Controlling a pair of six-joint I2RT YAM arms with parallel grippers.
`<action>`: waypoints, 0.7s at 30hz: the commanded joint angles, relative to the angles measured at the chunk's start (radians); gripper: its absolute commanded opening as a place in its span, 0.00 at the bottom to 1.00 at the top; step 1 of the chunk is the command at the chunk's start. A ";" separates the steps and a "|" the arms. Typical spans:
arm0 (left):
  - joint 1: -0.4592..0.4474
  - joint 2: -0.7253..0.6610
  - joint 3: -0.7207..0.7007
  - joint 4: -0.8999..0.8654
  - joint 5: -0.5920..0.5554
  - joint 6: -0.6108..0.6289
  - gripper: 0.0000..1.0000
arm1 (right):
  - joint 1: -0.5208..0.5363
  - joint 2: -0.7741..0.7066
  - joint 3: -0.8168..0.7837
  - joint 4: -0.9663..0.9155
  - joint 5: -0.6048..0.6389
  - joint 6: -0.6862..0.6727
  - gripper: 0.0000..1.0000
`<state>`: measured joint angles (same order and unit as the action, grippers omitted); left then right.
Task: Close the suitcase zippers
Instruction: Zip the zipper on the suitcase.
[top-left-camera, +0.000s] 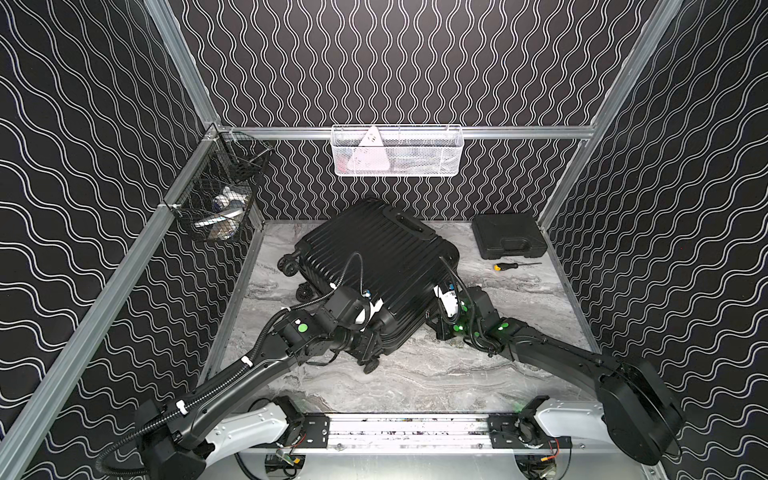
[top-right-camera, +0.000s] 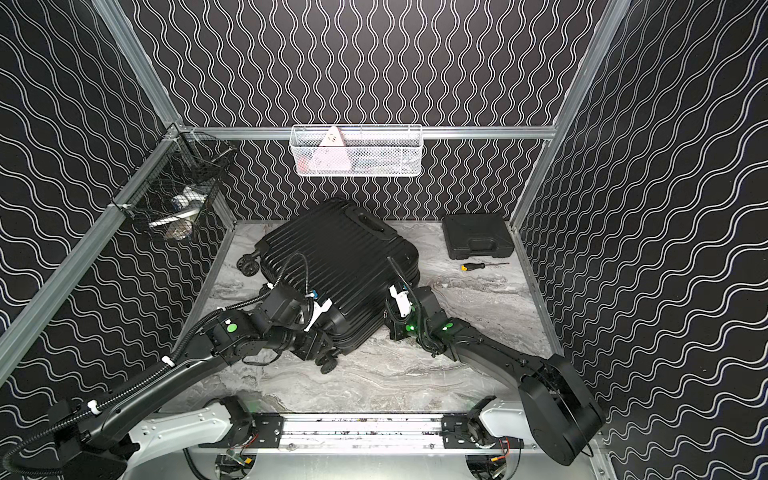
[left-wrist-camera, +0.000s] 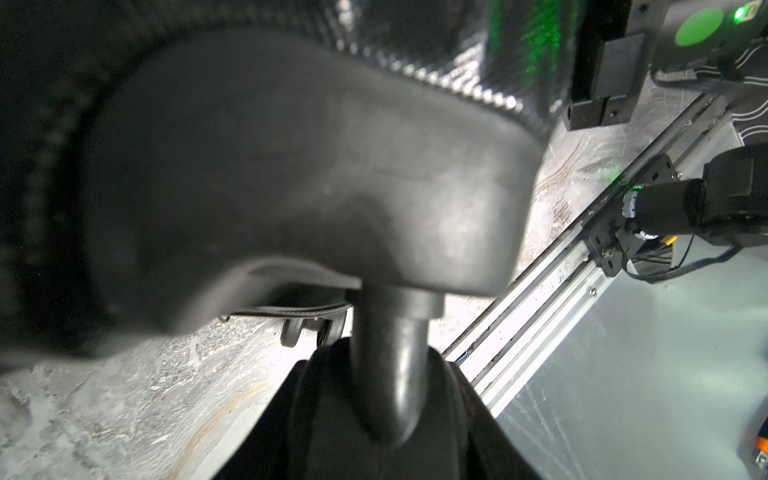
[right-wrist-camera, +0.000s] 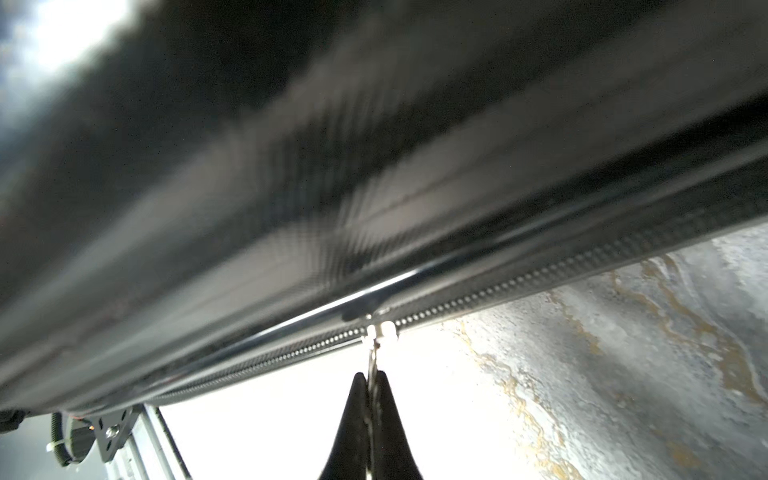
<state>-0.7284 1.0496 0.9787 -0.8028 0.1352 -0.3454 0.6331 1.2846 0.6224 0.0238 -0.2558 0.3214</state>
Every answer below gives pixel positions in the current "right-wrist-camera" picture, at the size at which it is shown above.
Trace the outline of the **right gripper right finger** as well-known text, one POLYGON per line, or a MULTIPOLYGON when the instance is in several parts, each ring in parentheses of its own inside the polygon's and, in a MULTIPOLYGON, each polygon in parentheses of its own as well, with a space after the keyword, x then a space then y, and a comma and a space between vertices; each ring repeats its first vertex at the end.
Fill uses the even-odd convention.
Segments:
POLYGON ((370 386, 370 467, 373 479, 421 480, 386 373, 370 386))

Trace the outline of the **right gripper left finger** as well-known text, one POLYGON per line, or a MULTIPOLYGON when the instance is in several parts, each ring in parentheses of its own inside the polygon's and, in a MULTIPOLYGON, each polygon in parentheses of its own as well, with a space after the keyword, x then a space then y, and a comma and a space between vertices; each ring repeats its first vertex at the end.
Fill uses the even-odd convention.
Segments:
POLYGON ((321 480, 361 480, 369 462, 368 386, 366 377, 353 376, 336 436, 319 476, 321 480))

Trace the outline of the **black hard-shell suitcase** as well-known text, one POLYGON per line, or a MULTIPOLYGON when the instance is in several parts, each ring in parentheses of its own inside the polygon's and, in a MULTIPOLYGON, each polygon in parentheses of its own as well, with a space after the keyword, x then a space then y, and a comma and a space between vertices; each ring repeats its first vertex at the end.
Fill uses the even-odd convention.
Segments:
POLYGON ((173 401, 767 213, 763 1, 5 1, 1 412, 173 401))

